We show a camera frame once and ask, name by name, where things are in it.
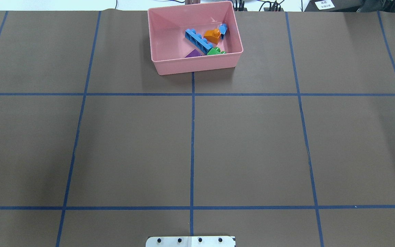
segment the blue building block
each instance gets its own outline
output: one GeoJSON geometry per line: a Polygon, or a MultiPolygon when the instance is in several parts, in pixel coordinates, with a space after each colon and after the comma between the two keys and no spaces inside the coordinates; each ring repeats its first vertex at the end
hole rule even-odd
{"type": "Polygon", "coordinates": [[[185,38],[196,45],[204,54],[207,54],[213,48],[213,44],[209,43],[205,38],[202,39],[202,35],[196,34],[194,29],[185,30],[185,38]]]}
{"type": "Polygon", "coordinates": [[[222,23],[219,27],[219,30],[220,30],[221,39],[224,39],[226,31],[228,31],[228,25],[225,23],[222,23]]]}

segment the pink plastic container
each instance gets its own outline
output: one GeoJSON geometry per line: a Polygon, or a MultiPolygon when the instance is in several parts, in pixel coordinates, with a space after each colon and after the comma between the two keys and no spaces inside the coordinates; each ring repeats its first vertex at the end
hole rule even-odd
{"type": "Polygon", "coordinates": [[[242,41],[230,1],[151,8],[149,16],[150,51],[160,75],[235,67],[243,53],[242,41]],[[228,25],[228,32],[217,45],[226,54],[185,58],[197,49],[185,38],[185,30],[205,31],[228,25]]]}

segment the gray table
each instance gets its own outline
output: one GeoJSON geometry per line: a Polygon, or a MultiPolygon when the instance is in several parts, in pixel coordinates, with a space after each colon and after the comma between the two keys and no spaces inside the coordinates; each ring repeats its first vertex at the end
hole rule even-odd
{"type": "Polygon", "coordinates": [[[0,12],[0,246],[395,246],[395,14],[236,17],[159,76],[146,12],[0,12]]]}

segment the white bracket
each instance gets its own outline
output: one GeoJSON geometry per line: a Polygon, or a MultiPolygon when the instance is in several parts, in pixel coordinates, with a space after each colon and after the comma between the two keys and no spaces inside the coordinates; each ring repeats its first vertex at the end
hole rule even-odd
{"type": "Polygon", "coordinates": [[[234,236],[150,237],[146,247],[236,247],[234,236]]]}

